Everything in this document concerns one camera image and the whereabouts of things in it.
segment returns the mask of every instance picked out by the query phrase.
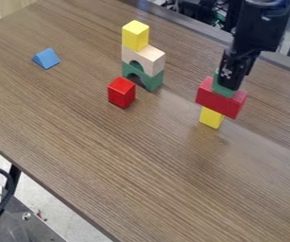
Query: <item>wooden table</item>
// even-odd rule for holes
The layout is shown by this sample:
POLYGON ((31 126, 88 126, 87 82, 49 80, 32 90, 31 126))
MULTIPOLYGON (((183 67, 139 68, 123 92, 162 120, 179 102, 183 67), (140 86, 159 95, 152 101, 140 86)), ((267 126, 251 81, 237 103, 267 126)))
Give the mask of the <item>wooden table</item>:
POLYGON ((237 120, 197 122, 197 85, 229 40, 131 0, 49 0, 12 14, 0 20, 0 151, 113 240, 288 242, 290 59, 261 57, 237 120), (163 87, 138 88, 124 111, 106 88, 132 19, 151 26, 167 64, 163 87), (44 71, 30 58, 49 46, 62 63, 44 71))

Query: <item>yellow block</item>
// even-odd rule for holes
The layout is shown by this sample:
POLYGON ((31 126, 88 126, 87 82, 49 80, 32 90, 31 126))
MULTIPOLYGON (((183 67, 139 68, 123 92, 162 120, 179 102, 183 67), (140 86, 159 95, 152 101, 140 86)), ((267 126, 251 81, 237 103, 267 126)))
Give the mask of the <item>yellow block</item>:
POLYGON ((222 123, 223 117, 224 115, 219 112, 202 107, 199 122, 214 129, 218 129, 222 123))
POLYGON ((133 20, 122 27, 122 45, 140 51, 149 44, 149 26, 133 20))

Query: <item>toy block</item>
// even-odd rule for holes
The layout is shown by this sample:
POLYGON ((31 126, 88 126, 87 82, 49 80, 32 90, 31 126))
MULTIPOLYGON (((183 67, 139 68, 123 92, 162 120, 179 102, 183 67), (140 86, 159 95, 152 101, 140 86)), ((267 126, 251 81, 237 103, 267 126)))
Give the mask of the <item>toy block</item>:
POLYGON ((206 107, 202 107, 200 110, 199 122, 214 129, 218 129, 220 127, 223 118, 223 114, 210 110, 206 107))
POLYGON ((56 55, 53 48, 47 48, 37 53, 32 60, 39 64, 43 69, 47 70, 54 65, 61 62, 60 58, 56 55))
POLYGON ((164 71, 160 71, 154 77, 147 75, 142 68, 141 64, 137 61, 132 62, 131 64, 127 64, 122 62, 122 76, 125 78, 130 78, 132 75, 136 75, 141 80, 142 84, 144 84, 145 89, 149 92, 153 92, 158 89, 162 85, 164 71))
POLYGON ((118 77, 108 86, 108 100, 120 108, 127 108, 136 95, 136 85, 125 78, 118 77))
POLYGON ((138 52, 122 45, 122 61, 125 63, 139 62, 144 72, 151 77, 156 76, 164 69, 164 60, 164 52, 150 44, 138 52))
POLYGON ((149 26, 133 20, 122 27, 122 45, 140 51, 149 44, 149 26))
POLYGON ((232 98, 226 98, 214 93, 212 85, 213 79, 211 77, 206 77, 204 81, 200 83, 197 91, 196 103, 235 119, 246 102, 247 93, 236 91, 232 98))
POLYGON ((213 91, 227 98, 233 97, 235 94, 235 91, 229 88, 226 88, 224 86, 221 86, 220 84, 218 84, 217 79, 218 79, 218 69, 215 70, 214 75, 213 75, 213 91))

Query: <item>red cube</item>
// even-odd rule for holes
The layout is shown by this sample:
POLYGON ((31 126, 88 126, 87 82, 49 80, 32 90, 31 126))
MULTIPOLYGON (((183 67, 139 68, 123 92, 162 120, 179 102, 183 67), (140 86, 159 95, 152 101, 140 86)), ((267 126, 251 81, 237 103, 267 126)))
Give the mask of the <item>red cube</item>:
POLYGON ((196 103, 235 119, 245 105, 247 93, 236 91, 232 98, 226 98, 214 93, 212 85, 213 79, 211 77, 206 77, 203 82, 200 83, 197 91, 196 103))
POLYGON ((118 77, 108 86, 109 102, 125 109, 134 100, 135 89, 135 84, 132 81, 118 77))

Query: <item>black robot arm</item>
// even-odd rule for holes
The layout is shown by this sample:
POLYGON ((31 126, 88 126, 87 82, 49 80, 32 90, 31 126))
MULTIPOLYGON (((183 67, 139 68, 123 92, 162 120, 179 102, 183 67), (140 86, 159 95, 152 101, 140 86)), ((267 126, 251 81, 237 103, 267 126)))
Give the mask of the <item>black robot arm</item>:
POLYGON ((234 39, 224 51, 217 82, 236 91, 262 51, 276 51, 290 21, 290 0, 246 0, 234 39))

